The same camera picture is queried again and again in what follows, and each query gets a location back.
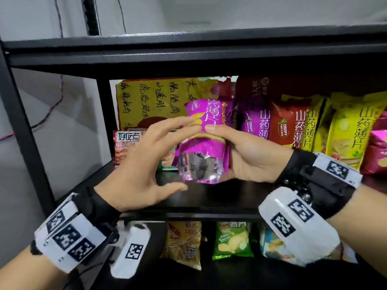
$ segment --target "shelf post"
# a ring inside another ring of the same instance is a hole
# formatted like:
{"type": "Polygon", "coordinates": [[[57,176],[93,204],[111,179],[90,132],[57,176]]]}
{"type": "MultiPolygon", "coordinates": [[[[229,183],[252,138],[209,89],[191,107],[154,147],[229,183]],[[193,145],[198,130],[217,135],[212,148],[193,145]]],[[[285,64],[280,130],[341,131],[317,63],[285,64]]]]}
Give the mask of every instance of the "shelf post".
{"type": "Polygon", "coordinates": [[[116,114],[114,112],[113,97],[108,79],[98,78],[97,86],[99,99],[101,100],[103,120],[105,122],[106,135],[108,136],[110,155],[114,157],[113,131],[117,129],[116,114]]]}
{"type": "Polygon", "coordinates": [[[55,198],[32,133],[23,102],[11,68],[7,64],[0,40],[0,97],[15,133],[28,173],[34,185],[43,213],[49,216],[56,208],[55,198]]]}

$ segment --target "silver foil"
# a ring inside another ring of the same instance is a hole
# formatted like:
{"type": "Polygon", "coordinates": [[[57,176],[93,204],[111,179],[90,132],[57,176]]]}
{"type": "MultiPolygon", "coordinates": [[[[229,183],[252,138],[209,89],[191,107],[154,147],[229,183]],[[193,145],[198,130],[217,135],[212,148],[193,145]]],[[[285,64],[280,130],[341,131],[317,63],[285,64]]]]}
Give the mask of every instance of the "silver foil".
{"type": "Polygon", "coordinates": [[[202,153],[179,155],[178,170],[183,180],[196,180],[201,183],[217,183],[223,174],[220,159],[202,153]]]}

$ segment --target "hand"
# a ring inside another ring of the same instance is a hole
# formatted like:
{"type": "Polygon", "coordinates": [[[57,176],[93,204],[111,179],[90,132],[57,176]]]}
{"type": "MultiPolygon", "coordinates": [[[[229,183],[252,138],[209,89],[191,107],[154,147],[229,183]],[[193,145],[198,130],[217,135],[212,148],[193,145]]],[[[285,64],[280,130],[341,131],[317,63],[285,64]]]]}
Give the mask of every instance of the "hand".
{"type": "Polygon", "coordinates": [[[177,190],[187,190],[187,186],[181,182],[158,186],[155,173],[159,161],[171,148],[198,133],[201,126],[168,132],[193,121],[191,117],[177,117],[151,125],[138,146],[129,150],[126,159],[94,188],[95,191],[110,205],[124,212],[154,205],[177,190]]]}
{"type": "Polygon", "coordinates": [[[208,133],[231,142],[230,169],[221,180],[238,178],[274,182],[287,165],[293,150],[225,125],[206,125],[208,133]]]}

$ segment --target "green package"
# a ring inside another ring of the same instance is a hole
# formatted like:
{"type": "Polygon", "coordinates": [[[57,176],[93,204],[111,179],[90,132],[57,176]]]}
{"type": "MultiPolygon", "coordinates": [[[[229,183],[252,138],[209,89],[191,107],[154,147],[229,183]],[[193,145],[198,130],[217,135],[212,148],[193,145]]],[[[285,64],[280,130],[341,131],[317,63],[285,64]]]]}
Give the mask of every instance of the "green package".
{"type": "Polygon", "coordinates": [[[216,222],[216,240],[212,259],[236,256],[254,257],[249,243],[248,222],[216,222]]]}

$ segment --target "black and white square marker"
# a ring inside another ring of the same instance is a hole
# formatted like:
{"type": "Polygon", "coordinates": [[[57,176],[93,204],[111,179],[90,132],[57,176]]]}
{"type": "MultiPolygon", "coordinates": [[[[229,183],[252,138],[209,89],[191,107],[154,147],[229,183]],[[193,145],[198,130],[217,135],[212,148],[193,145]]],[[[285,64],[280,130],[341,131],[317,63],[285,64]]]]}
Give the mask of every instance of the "black and white square marker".
{"type": "Polygon", "coordinates": [[[330,172],[331,174],[345,180],[348,176],[348,172],[350,169],[345,167],[345,166],[342,166],[334,161],[330,161],[326,170],[328,172],[330,172]]]}
{"type": "Polygon", "coordinates": [[[288,207],[297,214],[304,222],[310,220],[314,214],[300,200],[293,200],[288,207]]]}
{"type": "Polygon", "coordinates": [[[74,228],[74,226],[68,224],[66,227],[57,232],[52,239],[54,239],[60,248],[66,250],[73,245],[80,236],[80,233],[74,228]]]}
{"type": "Polygon", "coordinates": [[[74,258],[78,263],[81,262],[86,256],[93,251],[96,246],[91,243],[87,238],[82,239],[78,244],[76,244],[68,252],[72,258],[74,258]]]}
{"type": "Polygon", "coordinates": [[[138,259],[141,255],[143,248],[144,245],[131,243],[125,258],[138,259]]]}
{"type": "Polygon", "coordinates": [[[63,223],[65,220],[65,215],[63,214],[62,210],[57,211],[55,215],[51,217],[51,219],[48,220],[46,226],[47,226],[47,232],[50,233],[52,230],[54,230],[59,224],[63,223]]]}
{"type": "Polygon", "coordinates": [[[278,228],[278,230],[280,230],[284,237],[288,237],[296,231],[281,213],[276,214],[270,221],[278,228]]]}

